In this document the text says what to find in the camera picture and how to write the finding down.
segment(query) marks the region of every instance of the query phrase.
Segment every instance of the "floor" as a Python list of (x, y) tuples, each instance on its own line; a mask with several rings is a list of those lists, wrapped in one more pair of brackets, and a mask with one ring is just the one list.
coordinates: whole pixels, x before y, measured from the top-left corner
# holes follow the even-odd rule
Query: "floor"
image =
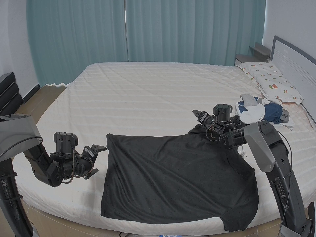
[[(30, 114), (37, 123), (45, 110), (54, 102), (64, 89), (64, 85), (46, 85), (42, 87), (27, 101), (27, 103), (23, 104), (18, 109), (17, 113)], [(119, 232), (84, 226), (50, 215), (27, 205), (24, 201), (22, 202), (28, 218), (35, 225), (41, 237), (119, 237)], [(280, 219), (276, 219), (256, 227), (246, 229), (245, 231), (212, 235), (212, 237), (277, 237), (280, 222)], [(14, 237), (14, 234), (1, 210), (0, 229), (0, 237)]]

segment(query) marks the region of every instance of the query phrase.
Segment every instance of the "mattress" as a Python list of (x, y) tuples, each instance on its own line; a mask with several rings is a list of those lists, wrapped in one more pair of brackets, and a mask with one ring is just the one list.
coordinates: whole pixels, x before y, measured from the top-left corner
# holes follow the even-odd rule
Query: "mattress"
[[(216, 104), (232, 106), (240, 94), (261, 96), (258, 87), (238, 67), (185, 63), (98, 63), (88, 66), (46, 110), (37, 123), (48, 153), (56, 150), (55, 132), (72, 132), (85, 145), (106, 146), (106, 134), (172, 136), (187, 133), (197, 124), (192, 110), (212, 113)], [(304, 206), (316, 198), (316, 132), (301, 105), (284, 104), (294, 120), (293, 131), (277, 129), (293, 151), (293, 170)], [(255, 168), (259, 207), (249, 227), (280, 217), (265, 173), (247, 145), (245, 160)], [(31, 206), (83, 225), (143, 235), (212, 235), (223, 233), (220, 218), (185, 223), (145, 224), (100, 215), (108, 152), (95, 163), (99, 169), (89, 180), (52, 188), (38, 181), (23, 154), (14, 158), (19, 192)]]

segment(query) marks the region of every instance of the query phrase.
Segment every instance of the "wall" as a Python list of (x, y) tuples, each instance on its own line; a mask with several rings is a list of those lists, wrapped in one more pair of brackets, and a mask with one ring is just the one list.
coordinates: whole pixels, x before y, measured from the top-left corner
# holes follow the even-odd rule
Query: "wall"
[(0, 75), (14, 72), (25, 97), (37, 84), (26, 26), (26, 0), (0, 0)]
[(274, 35), (316, 58), (316, 0), (266, 0), (262, 44), (272, 49)]

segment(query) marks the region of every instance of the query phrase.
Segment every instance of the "curtain fold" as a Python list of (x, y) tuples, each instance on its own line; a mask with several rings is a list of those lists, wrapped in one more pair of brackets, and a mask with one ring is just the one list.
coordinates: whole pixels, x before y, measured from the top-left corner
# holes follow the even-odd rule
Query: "curtain fold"
[(265, 0), (125, 0), (129, 61), (232, 66), (262, 42)]
[(72, 82), (96, 62), (128, 61), (124, 0), (27, 0), (39, 84)]

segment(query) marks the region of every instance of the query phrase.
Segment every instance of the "headboard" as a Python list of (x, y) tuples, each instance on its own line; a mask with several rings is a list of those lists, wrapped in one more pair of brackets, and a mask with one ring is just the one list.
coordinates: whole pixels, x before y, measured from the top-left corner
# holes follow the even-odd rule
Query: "headboard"
[(316, 59), (274, 36), (270, 60), (304, 97), (302, 105), (316, 120)]

